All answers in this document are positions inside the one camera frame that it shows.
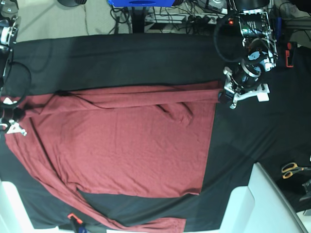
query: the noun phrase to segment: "blue container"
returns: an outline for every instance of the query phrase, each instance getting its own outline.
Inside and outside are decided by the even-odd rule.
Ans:
[[[164,6],[170,7],[174,0],[108,0],[110,5],[115,7],[131,7],[131,6]]]

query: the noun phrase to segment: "red long-sleeve shirt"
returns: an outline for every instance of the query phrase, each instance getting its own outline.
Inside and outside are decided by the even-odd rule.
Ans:
[[[132,86],[31,96],[6,143],[57,198],[118,230],[181,233],[185,219],[125,227],[95,211],[77,189],[147,198],[198,195],[218,83]]]

